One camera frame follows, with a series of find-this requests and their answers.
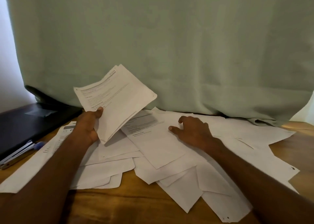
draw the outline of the table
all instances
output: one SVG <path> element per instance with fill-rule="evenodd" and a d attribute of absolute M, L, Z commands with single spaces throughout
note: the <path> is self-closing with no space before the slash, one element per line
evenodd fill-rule
<path fill-rule="evenodd" d="M 314 201 L 314 126 L 303 122 L 288 122 L 283 128 L 297 133 L 270 147 L 277 157 L 300 170 L 290 183 L 301 195 Z M 41 140 L 49 141 L 56 133 L 57 130 Z M 0 182 L 30 157 L 0 171 Z M 12 195 L 14 194 L 1 193 L 0 206 Z M 146 184 L 131 170 L 123 174 L 120 187 L 115 189 L 70 190 L 61 223 L 208 224 L 221 221 L 202 198 L 186 214 L 156 183 Z M 251 212 L 239 223 L 260 222 Z"/>

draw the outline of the person's right arm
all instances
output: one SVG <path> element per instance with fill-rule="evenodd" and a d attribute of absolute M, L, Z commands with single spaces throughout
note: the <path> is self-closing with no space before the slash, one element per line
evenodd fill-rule
<path fill-rule="evenodd" d="M 183 129 L 169 130 L 183 142 L 209 154 L 225 170 L 266 223 L 314 223 L 314 204 L 238 157 L 220 139 L 214 138 L 208 124 L 182 116 Z"/>

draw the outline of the person's left hand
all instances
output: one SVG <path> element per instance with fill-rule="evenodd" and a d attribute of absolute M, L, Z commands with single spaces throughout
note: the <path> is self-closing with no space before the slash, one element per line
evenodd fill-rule
<path fill-rule="evenodd" d="M 76 137 L 82 140 L 86 139 L 88 146 L 91 146 L 95 141 L 98 140 L 98 135 L 94 130 L 95 121 L 100 118 L 104 109 L 99 107 L 95 112 L 84 112 L 82 113 L 76 122 L 76 126 L 72 132 Z"/>

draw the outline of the forearm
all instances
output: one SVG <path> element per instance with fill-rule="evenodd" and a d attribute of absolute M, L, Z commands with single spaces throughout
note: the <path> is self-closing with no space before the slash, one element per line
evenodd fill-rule
<path fill-rule="evenodd" d="M 2 208 L 2 223 L 58 223 L 88 146 L 69 135 L 41 170 Z"/>
<path fill-rule="evenodd" d="M 216 160 L 266 223 L 310 223 L 314 205 L 264 174 L 214 139 L 206 152 Z"/>

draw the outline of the person's left arm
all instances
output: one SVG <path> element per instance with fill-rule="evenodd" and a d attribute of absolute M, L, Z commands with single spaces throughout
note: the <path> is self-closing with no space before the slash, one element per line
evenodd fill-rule
<path fill-rule="evenodd" d="M 89 146 L 97 139 L 95 120 L 103 108 L 83 113 L 41 170 L 0 211 L 3 224 L 59 223 L 72 179 Z"/>

